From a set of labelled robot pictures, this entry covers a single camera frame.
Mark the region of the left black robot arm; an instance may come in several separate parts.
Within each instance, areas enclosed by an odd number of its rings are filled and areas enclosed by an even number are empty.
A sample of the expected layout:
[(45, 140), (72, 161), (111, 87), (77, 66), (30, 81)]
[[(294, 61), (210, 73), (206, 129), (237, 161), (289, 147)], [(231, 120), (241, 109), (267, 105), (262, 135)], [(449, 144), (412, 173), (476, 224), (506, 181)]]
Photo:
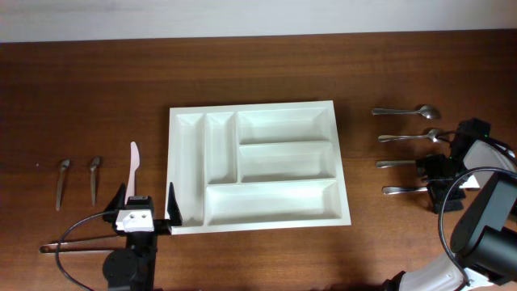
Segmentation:
[(103, 263), (103, 275), (110, 290), (152, 290), (158, 252), (158, 236), (170, 235), (171, 228), (181, 226), (183, 219), (169, 184), (166, 202), (167, 219), (153, 218), (153, 199), (149, 196), (125, 197), (120, 188), (105, 208), (103, 220), (126, 238), (125, 247), (112, 251)]

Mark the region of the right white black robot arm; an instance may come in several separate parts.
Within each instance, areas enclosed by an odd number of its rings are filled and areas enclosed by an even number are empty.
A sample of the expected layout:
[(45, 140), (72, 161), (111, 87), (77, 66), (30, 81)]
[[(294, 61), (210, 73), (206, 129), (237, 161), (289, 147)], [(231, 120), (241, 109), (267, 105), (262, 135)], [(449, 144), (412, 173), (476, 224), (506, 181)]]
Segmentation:
[(444, 253), (424, 268), (400, 272), (383, 290), (473, 290), (516, 279), (516, 157), (472, 118), (450, 134), (450, 154), (413, 162), (438, 216)]

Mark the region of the steel tablespoon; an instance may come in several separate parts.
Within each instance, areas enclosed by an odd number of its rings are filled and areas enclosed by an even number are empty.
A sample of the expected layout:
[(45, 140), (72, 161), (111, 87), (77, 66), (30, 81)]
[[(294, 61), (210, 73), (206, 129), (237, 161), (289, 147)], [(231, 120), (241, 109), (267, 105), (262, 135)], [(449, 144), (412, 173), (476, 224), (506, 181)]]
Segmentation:
[(420, 115), (429, 120), (438, 120), (441, 118), (439, 111), (431, 105), (423, 105), (415, 110), (392, 109), (392, 108), (373, 108), (374, 116), (380, 115)]
[(380, 135), (377, 140), (378, 142), (389, 142), (413, 139), (428, 139), (434, 143), (449, 142), (447, 138), (440, 136), (441, 133), (443, 133), (443, 131), (440, 129), (429, 129), (425, 133), (419, 135)]

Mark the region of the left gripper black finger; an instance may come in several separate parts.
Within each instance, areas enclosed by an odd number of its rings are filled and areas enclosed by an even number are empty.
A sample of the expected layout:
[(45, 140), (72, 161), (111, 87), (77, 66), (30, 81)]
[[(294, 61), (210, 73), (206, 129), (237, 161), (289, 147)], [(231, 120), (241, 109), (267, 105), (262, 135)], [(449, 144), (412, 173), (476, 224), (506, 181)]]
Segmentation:
[(169, 226), (182, 226), (183, 225), (182, 214), (179, 209), (178, 202), (176, 200), (174, 184), (172, 182), (169, 182), (169, 190), (168, 190), (167, 202), (166, 202), (166, 213), (169, 216), (167, 218), (167, 220), (169, 221)]
[(126, 193), (126, 185), (122, 183), (112, 198), (110, 203), (104, 209), (103, 220), (105, 222), (115, 222), (118, 216), (118, 212), (122, 210), (125, 206), (125, 193)]

